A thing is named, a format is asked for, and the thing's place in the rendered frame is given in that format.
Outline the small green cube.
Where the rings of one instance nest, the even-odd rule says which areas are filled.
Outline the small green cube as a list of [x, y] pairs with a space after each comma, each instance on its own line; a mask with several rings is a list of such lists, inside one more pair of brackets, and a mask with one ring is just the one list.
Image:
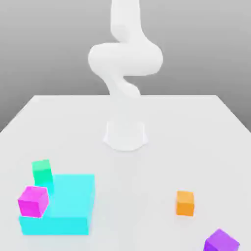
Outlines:
[[48, 159], [33, 161], [32, 172], [35, 185], [53, 183], [50, 161]]

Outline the small orange cube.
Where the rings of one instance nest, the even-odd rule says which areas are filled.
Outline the small orange cube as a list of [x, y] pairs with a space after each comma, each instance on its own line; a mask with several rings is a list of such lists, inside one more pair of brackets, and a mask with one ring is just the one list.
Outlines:
[[193, 216], [194, 215], [194, 194], [188, 191], [177, 191], [176, 194], [176, 214]]

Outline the small magenta cube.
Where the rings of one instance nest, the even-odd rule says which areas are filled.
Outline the small magenta cube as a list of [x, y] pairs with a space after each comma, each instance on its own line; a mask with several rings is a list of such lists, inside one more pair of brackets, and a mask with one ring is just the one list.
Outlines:
[[46, 187], [27, 186], [18, 198], [20, 214], [26, 217], [41, 218], [49, 204]]

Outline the small purple cube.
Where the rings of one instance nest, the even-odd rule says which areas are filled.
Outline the small purple cube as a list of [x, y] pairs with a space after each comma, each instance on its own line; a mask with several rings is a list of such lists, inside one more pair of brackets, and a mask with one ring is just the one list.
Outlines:
[[206, 239], [203, 251], [238, 251], [239, 247], [238, 241], [218, 229]]

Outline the large cyan box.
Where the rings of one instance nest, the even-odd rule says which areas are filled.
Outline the large cyan box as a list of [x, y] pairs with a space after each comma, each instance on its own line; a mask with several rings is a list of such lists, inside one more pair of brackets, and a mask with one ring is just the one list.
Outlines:
[[88, 235], [95, 201], [93, 174], [53, 175], [52, 195], [41, 218], [20, 216], [23, 235]]

